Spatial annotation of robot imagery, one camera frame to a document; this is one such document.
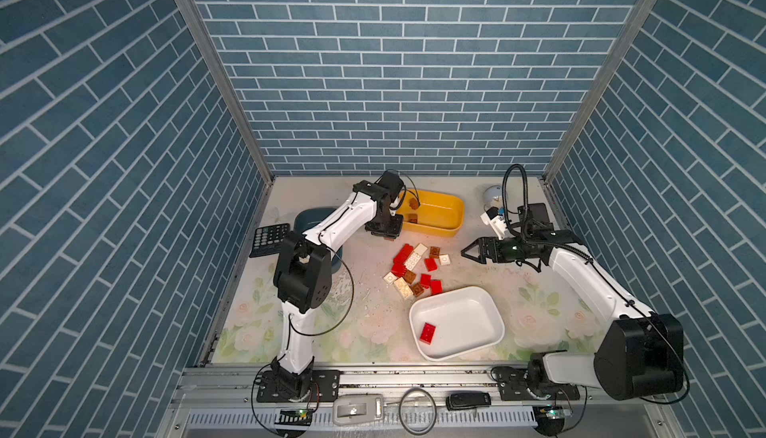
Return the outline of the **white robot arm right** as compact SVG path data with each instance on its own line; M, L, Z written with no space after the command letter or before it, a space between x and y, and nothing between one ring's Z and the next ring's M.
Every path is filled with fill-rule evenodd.
M530 394L541 396L556 385L573 385L600 388L618 401L637 398L670 405L686 398L690 378L680 321L671 314L658 314L635 298L579 242L482 237L461 255L478 264L551 268L606 329L594 353L534 354L526 373Z

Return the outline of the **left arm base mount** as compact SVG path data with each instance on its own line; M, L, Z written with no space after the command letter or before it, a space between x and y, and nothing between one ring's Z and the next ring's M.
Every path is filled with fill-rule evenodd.
M301 375L267 369L257 380L255 400L258 403L335 402L340 376L337 369L315 369Z

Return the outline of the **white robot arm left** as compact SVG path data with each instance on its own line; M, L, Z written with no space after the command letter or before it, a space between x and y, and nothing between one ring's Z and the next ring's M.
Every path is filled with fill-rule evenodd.
M314 324L314 313L332 286L332 261L360 229L386 240L397 239L404 219L398 214L408 188L397 171L386 170L373 182L355 184L348 199L315 227L287 233L280 246L273 284L281 301L283 339L272 370L290 378L313 369L313 340L320 331L300 331Z

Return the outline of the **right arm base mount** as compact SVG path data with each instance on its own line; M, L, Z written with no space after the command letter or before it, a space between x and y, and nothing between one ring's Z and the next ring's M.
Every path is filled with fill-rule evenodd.
M496 383L503 401L575 402L582 398L580 390L570 384L530 384L528 370L506 365L493 366L490 378Z

